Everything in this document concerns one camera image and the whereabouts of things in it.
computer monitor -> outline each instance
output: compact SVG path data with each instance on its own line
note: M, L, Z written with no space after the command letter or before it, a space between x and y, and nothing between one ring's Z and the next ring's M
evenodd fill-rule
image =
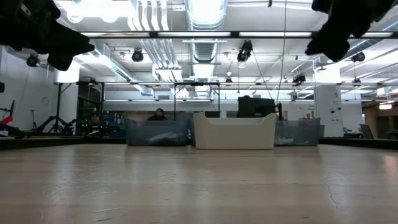
M275 113L275 100L250 98L249 96L238 98L239 118L262 118Z
M205 111L205 116L207 118L220 118L219 111Z

black object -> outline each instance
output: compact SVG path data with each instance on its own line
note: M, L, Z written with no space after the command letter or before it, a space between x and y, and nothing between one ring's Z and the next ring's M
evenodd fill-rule
M29 58L26 60L26 64L29 67L39 67L40 66L40 59L37 54L31 54Z
M305 81L306 79L304 74L297 75L296 77L293 78L293 83L303 83Z
M261 118L275 113L275 100L250 98L248 96L238 98L239 118Z
M219 111L205 111L205 116L207 118L220 118Z
M49 65L66 71L73 57L94 50L90 39L56 20L61 16L53 0L0 0L0 44L14 50L49 54Z
M4 93L4 90L6 90L6 84L0 82L0 93Z
M363 137L365 139L374 139L373 133L371 128L369 127L369 125L367 124L360 124L362 133L363 133Z
M51 129L47 132L48 134L50 134L52 131L54 133L60 133L63 135L67 135L67 136L71 136L73 135L73 124L76 123L76 120L72 120L71 122L66 122L63 119L59 118L58 116L50 116L46 121L44 121L44 123L42 123L36 130L35 130L35 134L45 134L44 133L44 129L47 125L50 124L50 122L55 120L55 125L53 125L51 127ZM58 122L61 123L63 125L62 130L58 129Z
M12 116L14 112L14 107L15 107L15 100L12 101L10 109L8 108L0 108L0 111L4 111L6 113L9 113L10 116Z
M379 22L397 3L396 0L313 0L312 9L328 14L329 19L308 44L305 53L324 53L338 62L349 50L350 35L360 38L372 22Z
M131 57L133 62L142 62L144 55L142 54L142 49L134 49L134 53Z
M238 58L237 60L239 62L245 62L249 59L251 56L251 52L253 51L253 45L251 43L251 40L245 40L241 50L238 53Z
M354 56L351 57L351 60L353 62L363 62L365 60L365 54L363 52L360 52Z
M37 124L35 121L35 110L31 110L32 112L32 118L33 118L33 130L37 130Z

white column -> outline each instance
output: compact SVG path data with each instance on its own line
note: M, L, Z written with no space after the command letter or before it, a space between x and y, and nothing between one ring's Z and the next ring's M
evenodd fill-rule
M340 69L336 65L314 71L317 83L340 83ZM341 88L338 85L316 86L314 89L315 111L321 124L325 125L325 137L343 137L343 113L341 110Z

white wall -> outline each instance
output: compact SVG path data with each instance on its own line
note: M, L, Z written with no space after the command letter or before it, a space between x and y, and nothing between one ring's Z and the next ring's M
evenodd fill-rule
M0 93L0 108L10 108L13 100L14 121L10 124L21 130L33 128L31 110L35 110L37 125L52 115L52 104L57 103L57 96L52 94L54 74L43 68L30 68L25 60L7 53L0 47L0 82L6 84L4 93Z

cable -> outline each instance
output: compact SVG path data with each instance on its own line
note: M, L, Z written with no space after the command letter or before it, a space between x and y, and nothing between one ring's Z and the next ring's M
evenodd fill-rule
M252 52L253 52L254 59L256 60L257 68L259 68L259 72L260 72L260 75L261 75L262 81L263 81L263 82L264 82L264 84L266 85L266 88L267 88L267 91L268 91L269 97L271 97L271 99L272 99L271 92L270 92L270 91L269 91L269 89L268 89L268 86L267 86L266 80L265 80L264 76L262 75L262 72L261 72L261 69L260 69L259 62L257 61L256 53L254 53L254 50L253 50Z
M282 79L284 78L284 60L285 60L285 45L286 45L286 20L287 20L287 0L285 0L285 22L284 22L284 46L282 50L282 68L280 69L280 81L278 87L278 95L276 97L276 102L279 100L280 86L282 84Z
M26 79L25 79L24 89L23 89L23 91L22 91L21 99L19 100L19 103L20 103L20 104L22 104L22 103L23 103L22 101L24 100L24 95L25 95L25 90L26 90L26 84L27 84L27 81L28 81L28 79L29 79L29 73L30 73L30 67L28 67L28 70L27 70L27 75L26 75ZM19 115L19 109L20 109L20 108L21 108L20 106L17 106L16 117Z

